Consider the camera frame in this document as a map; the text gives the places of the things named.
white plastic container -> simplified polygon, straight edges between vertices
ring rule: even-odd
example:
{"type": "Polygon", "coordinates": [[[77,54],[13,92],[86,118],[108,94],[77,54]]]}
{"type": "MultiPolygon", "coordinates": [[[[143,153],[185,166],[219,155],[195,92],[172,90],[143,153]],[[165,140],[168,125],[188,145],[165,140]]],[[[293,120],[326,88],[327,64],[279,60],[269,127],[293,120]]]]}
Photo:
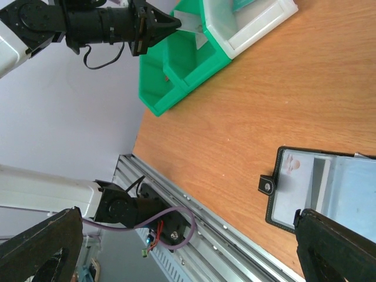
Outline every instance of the white plastic container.
{"type": "Polygon", "coordinates": [[[203,0],[206,26],[230,59],[298,11],[293,0],[255,0],[238,12],[233,0],[203,0]]]}

screw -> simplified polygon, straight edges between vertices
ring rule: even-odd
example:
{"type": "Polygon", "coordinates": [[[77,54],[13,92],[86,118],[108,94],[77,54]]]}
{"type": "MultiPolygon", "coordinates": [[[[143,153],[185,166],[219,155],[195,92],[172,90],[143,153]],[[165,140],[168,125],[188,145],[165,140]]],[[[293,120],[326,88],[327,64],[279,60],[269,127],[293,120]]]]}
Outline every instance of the screw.
{"type": "Polygon", "coordinates": [[[269,184],[269,183],[266,183],[266,184],[265,184],[265,191],[266,191],[266,192],[269,192],[270,189],[271,189],[270,184],[269,184]]]}
{"type": "Polygon", "coordinates": [[[179,238],[179,235],[176,231],[174,231],[173,233],[171,233],[171,239],[173,240],[177,240],[179,238]]]}

purple cable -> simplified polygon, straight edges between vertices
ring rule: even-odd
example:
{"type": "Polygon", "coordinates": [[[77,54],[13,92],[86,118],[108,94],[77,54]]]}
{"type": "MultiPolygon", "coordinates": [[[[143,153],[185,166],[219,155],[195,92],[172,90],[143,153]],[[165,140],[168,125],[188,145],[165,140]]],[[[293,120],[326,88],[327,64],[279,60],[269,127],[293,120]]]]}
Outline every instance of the purple cable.
{"type": "Polygon", "coordinates": [[[188,244],[188,242],[190,241],[190,239],[192,239],[192,237],[194,235],[194,231],[196,231],[196,221],[194,219],[194,215],[191,212],[191,210],[187,209],[186,207],[170,207],[170,208],[168,208],[164,211],[161,211],[160,213],[157,213],[155,216],[152,216],[148,220],[141,222],[140,224],[136,225],[135,228],[110,227],[110,226],[105,226],[105,225],[102,225],[102,224],[99,224],[99,223],[92,222],[92,221],[87,220],[87,219],[82,219],[82,221],[84,223],[86,223],[87,225],[91,225],[91,226],[94,226],[94,227],[97,227],[97,228],[100,228],[100,229],[103,229],[103,230],[109,230],[109,231],[115,231],[115,232],[124,232],[124,231],[131,231],[131,230],[134,230],[134,229],[142,228],[145,225],[149,224],[150,222],[153,222],[154,220],[158,219],[159,217],[164,216],[166,213],[171,213],[171,212],[175,212],[175,211],[184,212],[184,213],[187,213],[189,215],[189,217],[191,219],[189,234],[184,239],[184,241],[182,241],[178,245],[172,246],[172,245],[168,245],[168,244],[166,244],[162,241],[159,241],[159,244],[161,244],[163,247],[165,247],[169,250],[177,250],[177,249],[184,247],[186,244],[188,244]]]}

